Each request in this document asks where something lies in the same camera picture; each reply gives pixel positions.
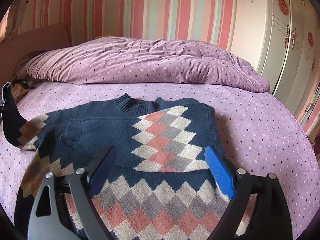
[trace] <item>sweater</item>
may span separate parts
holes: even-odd
[[[99,172],[89,196],[115,239],[206,239],[228,205],[204,160],[208,145],[223,155],[214,109],[195,99],[143,101],[124,94],[30,121],[19,115],[9,91],[3,103],[6,139],[36,150],[15,209],[15,225],[24,235],[44,175],[71,174],[110,145],[115,163]],[[74,228],[85,236],[71,196],[66,200]]]

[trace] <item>polka dot pattern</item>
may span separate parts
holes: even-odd
[[[288,203],[294,239],[302,233],[320,206],[315,155],[302,128],[272,95],[220,85],[172,83],[65,84],[44,82],[19,103],[26,119],[71,108],[89,101],[117,98],[164,100],[195,98],[215,109],[220,140],[226,156],[251,174],[274,172]],[[34,152],[11,146],[0,133],[0,201],[12,219],[16,194]]]
[[[213,44],[190,40],[137,40],[103,37],[46,52],[15,74],[21,80],[72,84],[204,83],[267,92],[269,82],[251,65]]]

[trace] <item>red flower decal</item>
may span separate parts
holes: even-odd
[[[311,33],[311,32],[308,32],[308,41],[309,41],[310,47],[313,47],[313,45],[314,45],[315,43],[314,43],[313,36],[312,36],[312,33]]]
[[[289,6],[285,0],[278,0],[278,5],[282,14],[289,15]]]

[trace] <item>blue gripper pad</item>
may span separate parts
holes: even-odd
[[[233,178],[223,163],[222,157],[215,153],[215,149],[212,146],[208,146],[204,150],[204,159],[222,194],[227,195],[231,199],[235,194]]]

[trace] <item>wardrobe door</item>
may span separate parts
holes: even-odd
[[[290,24],[289,0],[273,0],[272,5],[273,20],[282,22],[284,26]]]
[[[272,25],[267,57],[261,73],[270,83],[269,93],[273,92],[277,84],[284,64],[286,51],[284,30],[280,26]]]
[[[305,32],[305,8],[299,0],[290,0],[292,24],[287,58],[284,62],[279,81],[273,95],[285,104],[294,83],[302,54],[303,35]]]
[[[316,19],[314,9],[308,0],[301,1],[302,9],[305,12],[305,31],[303,34],[302,56],[296,78],[293,82],[290,94],[284,106],[293,114],[296,110],[304,90],[308,84],[309,76],[315,64],[315,37]]]

